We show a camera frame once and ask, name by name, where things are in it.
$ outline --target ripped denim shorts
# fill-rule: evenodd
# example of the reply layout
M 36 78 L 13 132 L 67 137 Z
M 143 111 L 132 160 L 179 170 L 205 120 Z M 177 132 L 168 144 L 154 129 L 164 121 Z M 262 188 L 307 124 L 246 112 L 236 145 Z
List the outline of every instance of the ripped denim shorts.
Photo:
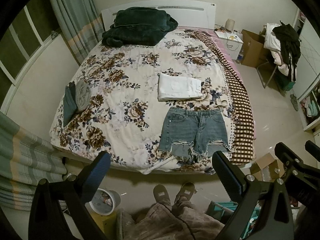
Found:
M 171 107 L 164 119 L 158 150 L 181 157 L 211 157 L 230 151 L 222 114 L 217 110 L 188 111 Z

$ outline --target blue gripper pad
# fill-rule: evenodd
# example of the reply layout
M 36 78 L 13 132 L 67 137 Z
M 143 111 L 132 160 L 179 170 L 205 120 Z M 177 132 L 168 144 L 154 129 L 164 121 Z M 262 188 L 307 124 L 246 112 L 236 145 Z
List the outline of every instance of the blue gripper pad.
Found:
M 100 152 L 95 160 L 79 173 L 76 188 L 82 203 L 92 200 L 100 183 L 110 168 L 111 158 L 107 152 Z
M 242 171 L 236 166 L 232 167 L 230 161 L 220 151 L 215 152 L 212 155 L 212 166 L 226 189 L 231 201 L 241 203 L 244 188 L 237 177 L 244 178 Z

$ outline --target bed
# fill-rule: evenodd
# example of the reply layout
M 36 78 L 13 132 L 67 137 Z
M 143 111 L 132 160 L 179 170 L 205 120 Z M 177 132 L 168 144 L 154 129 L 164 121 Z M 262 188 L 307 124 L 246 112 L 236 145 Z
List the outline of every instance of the bed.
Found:
M 148 174 L 151 171 L 207 173 L 211 158 L 181 160 L 158 150 L 164 117 L 170 107 L 192 111 L 220 109 L 232 151 L 232 163 L 253 158 L 254 125 L 249 98 L 239 72 L 214 34 L 216 5 L 190 0 L 151 0 L 102 11 L 106 29 L 116 12 L 132 6 L 164 9 L 179 27 L 154 47 L 101 43 L 89 53 L 71 81 L 83 79 L 92 97 L 89 106 L 63 127 L 63 98 L 53 120 L 51 143 L 67 157 L 94 160 L 111 154 L 112 167 Z M 160 73 L 202 81 L 196 100 L 157 100 Z

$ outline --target plaid curtain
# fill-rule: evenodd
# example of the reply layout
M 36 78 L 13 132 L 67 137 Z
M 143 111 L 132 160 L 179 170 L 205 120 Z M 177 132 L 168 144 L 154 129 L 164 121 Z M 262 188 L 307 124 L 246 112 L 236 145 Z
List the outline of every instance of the plaid curtain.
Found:
M 103 25 L 93 0 L 50 0 L 60 28 L 81 64 L 102 39 Z
M 67 173 L 61 158 L 53 156 L 56 152 L 0 112 L 0 204 L 30 211 L 38 181 L 62 181 Z

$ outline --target white headboard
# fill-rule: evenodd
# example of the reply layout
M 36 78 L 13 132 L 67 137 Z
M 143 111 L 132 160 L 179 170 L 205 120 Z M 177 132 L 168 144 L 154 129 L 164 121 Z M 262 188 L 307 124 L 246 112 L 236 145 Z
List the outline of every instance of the white headboard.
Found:
M 153 7 L 165 10 L 179 26 L 214 29 L 216 5 L 194 0 L 149 0 L 117 5 L 101 11 L 105 30 L 110 29 L 116 14 L 129 7 Z

